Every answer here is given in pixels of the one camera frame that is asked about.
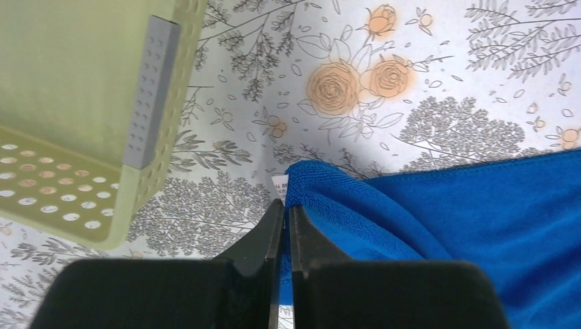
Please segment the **blue towel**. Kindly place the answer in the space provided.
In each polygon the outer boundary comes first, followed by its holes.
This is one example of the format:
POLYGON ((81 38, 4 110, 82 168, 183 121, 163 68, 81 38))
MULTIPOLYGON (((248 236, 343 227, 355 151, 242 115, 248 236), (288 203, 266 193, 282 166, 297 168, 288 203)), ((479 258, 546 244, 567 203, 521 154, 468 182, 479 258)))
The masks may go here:
POLYGON ((580 151, 357 180, 304 160, 287 207, 356 260, 467 260, 513 328, 580 327, 580 151))

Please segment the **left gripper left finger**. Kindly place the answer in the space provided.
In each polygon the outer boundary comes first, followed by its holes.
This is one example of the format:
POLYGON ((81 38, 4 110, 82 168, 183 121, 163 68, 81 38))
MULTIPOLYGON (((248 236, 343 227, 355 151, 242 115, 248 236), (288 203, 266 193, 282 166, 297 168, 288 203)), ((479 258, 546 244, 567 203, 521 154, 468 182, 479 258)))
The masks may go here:
POLYGON ((210 260, 86 259, 50 286, 32 328, 277 328, 284 206, 210 260))

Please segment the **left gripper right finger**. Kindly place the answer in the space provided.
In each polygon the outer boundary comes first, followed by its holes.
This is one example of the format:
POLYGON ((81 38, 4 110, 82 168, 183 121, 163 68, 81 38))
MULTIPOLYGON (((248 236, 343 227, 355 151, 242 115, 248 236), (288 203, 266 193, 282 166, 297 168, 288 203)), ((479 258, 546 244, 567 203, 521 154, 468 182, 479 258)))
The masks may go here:
POLYGON ((491 281, 462 261, 355 260, 289 212, 296 328, 507 328, 491 281))

